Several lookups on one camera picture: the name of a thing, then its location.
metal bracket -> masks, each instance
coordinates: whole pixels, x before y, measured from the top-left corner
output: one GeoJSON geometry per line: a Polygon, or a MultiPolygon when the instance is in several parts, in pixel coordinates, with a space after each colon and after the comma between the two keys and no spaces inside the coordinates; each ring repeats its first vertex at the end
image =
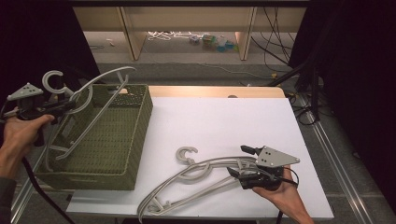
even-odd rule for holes
{"type": "Polygon", "coordinates": [[[257,159],[257,165],[265,167],[278,167],[298,162],[300,159],[267,146],[262,147],[257,159]]]}
{"type": "Polygon", "coordinates": [[[43,94],[43,91],[28,82],[22,88],[15,91],[11,95],[9,95],[7,97],[7,100],[14,101],[14,100],[19,100],[19,99],[23,99],[23,98],[30,97],[30,96],[40,95],[40,94],[43,94]]]}

white hook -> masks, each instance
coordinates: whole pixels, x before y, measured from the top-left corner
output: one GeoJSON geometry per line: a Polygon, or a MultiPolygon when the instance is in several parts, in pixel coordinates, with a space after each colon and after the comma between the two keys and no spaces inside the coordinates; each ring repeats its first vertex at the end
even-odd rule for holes
{"type": "Polygon", "coordinates": [[[193,159],[186,158],[186,151],[197,153],[198,149],[196,149],[195,147],[180,147],[176,152],[176,158],[179,161],[187,162],[189,165],[195,164],[195,161],[193,159]]]}
{"type": "Polygon", "coordinates": [[[67,96],[73,95],[73,92],[72,92],[69,88],[67,88],[67,87],[63,87],[63,88],[61,88],[60,90],[55,90],[55,89],[53,89],[53,88],[50,86],[50,84],[49,84],[49,78],[50,78],[51,76],[59,76],[59,77],[62,77],[63,75],[64,75],[64,74],[63,74],[62,72],[56,71],[56,70],[52,70],[52,71],[49,71],[48,73],[44,74],[43,79],[42,79],[42,83],[43,83],[44,88],[46,88],[47,91],[52,92],[52,93],[54,93],[54,94],[62,94],[62,93],[65,93],[67,96]]]}

black curtain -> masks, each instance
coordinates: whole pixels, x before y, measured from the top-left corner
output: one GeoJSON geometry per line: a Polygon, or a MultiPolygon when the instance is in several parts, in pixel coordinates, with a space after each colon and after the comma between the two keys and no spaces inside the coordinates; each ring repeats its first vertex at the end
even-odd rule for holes
{"type": "MultiPolygon", "coordinates": [[[[320,54],[319,75],[335,116],[396,213],[392,177],[396,168],[396,5],[392,0],[346,0],[343,7],[337,34],[320,54]]],[[[309,53],[303,51],[312,47],[309,34],[321,29],[321,10],[312,7],[304,18],[296,39],[301,45],[293,49],[291,65],[303,62],[309,53]]]]}
{"type": "Polygon", "coordinates": [[[99,75],[67,1],[1,1],[0,54],[0,106],[27,82],[43,88],[41,78],[49,70],[62,71],[74,91],[79,78],[99,75]]]}

cabinet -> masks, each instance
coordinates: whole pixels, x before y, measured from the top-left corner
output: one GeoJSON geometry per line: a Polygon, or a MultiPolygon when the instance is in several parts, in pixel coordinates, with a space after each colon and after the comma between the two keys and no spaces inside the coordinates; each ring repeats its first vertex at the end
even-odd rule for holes
{"type": "Polygon", "coordinates": [[[235,32],[241,60],[248,59],[252,32],[297,33],[304,7],[74,7],[83,31],[120,31],[131,60],[138,60],[147,31],[235,32]]]}

sleeve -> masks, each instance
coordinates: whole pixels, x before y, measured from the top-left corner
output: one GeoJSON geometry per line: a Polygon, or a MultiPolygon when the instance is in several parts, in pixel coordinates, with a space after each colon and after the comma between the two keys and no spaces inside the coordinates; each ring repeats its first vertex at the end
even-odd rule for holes
{"type": "Polygon", "coordinates": [[[17,182],[0,177],[0,224],[11,221],[11,205],[17,182]]]}

